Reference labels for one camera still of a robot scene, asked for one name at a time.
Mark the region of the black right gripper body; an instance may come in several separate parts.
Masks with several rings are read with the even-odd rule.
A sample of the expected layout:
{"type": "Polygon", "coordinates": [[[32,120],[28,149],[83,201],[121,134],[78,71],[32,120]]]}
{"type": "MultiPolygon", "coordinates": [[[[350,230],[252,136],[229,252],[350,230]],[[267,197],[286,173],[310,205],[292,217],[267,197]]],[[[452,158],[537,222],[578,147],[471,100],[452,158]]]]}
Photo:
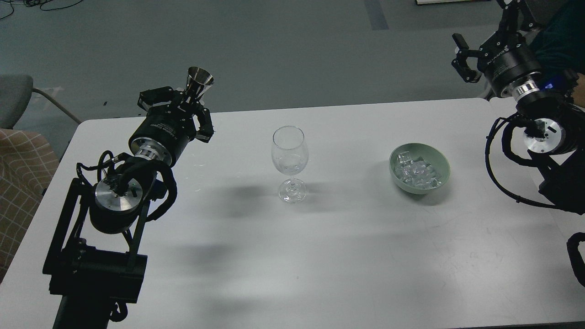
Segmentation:
{"type": "Polygon", "coordinates": [[[481,44],[479,52],[477,69],[498,98],[510,96],[512,84],[538,81],[542,77],[540,63],[518,32],[494,32],[481,44]]]}

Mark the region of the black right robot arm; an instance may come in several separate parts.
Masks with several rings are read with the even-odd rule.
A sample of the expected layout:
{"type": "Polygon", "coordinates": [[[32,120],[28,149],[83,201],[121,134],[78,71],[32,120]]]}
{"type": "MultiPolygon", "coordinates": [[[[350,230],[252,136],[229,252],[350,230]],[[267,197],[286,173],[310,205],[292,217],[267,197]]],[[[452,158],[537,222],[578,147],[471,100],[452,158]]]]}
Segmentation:
{"type": "Polygon", "coordinates": [[[584,2],[500,0],[497,30],[473,50],[453,34],[452,67],[466,83],[486,79],[484,99],[513,98],[516,113],[496,119],[485,144],[492,182],[518,203],[584,214],[584,2]],[[549,204],[516,195],[496,179],[490,150],[496,133],[504,155],[535,167],[549,204]]]}

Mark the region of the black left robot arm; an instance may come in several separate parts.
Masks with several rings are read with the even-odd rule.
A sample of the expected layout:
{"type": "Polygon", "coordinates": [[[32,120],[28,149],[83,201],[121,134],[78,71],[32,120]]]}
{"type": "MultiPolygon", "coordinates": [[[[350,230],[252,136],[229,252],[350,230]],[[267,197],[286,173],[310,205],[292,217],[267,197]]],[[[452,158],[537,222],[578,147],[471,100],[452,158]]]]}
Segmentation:
{"type": "Polygon", "coordinates": [[[92,166],[76,164],[43,264],[50,293],[61,297],[53,328],[106,329],[138,301],[148,262],[139,250],[146,224],[176,202],[173,166],[187,144],[207,143],[214,133],[202,99],[211,83],[141,92],[146,116],[129,150],[104,151],[92,166]]]}

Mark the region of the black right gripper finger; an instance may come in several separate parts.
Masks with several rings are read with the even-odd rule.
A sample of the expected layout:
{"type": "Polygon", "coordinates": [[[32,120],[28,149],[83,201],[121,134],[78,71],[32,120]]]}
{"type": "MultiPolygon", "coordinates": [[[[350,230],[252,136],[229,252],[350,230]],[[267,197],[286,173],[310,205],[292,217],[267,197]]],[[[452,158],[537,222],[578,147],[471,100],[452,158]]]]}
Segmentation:
{"type": "Polygon", "coordinates": [[[503,9],[496,35],[533,36],[547,27],[545,0],[498,0],[503,9]]]}
{"type": "Polygon", "coordinates": [[[454,33],[452,39],[456,44],[456,57],[452,60],[452,67],[465,83],[478,83],[482,73],[471,69],[467,60],[468,58],[482,58],[484,56],[483,49],[470,49],[464,37],[459,33],[454,33]]]}

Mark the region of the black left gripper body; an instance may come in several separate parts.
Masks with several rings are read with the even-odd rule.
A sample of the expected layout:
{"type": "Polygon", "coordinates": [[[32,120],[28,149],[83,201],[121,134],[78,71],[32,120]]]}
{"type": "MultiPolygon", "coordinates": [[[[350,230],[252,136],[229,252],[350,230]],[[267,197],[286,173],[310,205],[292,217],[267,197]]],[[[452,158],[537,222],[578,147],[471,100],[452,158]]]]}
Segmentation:
{"type": "Polygon", "coordinates": [[[186,112],[160,112],[151,108],[144,121],[129,138],[129,148],[138,158],[160,160],[174,166],[187,144],[192,141],[197,118],[194,104],[184,104],[186,112]]]}

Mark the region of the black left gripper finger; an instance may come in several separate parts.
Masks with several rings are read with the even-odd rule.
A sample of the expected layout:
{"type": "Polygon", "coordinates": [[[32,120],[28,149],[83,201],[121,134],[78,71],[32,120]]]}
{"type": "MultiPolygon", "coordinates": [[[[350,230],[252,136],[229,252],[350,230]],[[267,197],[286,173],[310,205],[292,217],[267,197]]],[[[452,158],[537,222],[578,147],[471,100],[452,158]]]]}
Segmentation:
{"type": "Polygon", "coordinates": [[[196,139],[203,143],[208,143],[214,134],[210,110],[205,107],[203,100],[199,98],[195,102],[192,112],[198,123],[198,128],[195,128],[192,140],[196,139]]]}
{"type": "Polygon", "coordinates": [[[186,112],[181,109],[184,91],[172,87],[160,87],[142,91],[138,96],[138,106],[144,111],[155,107],[160,112],[186,112]]]}

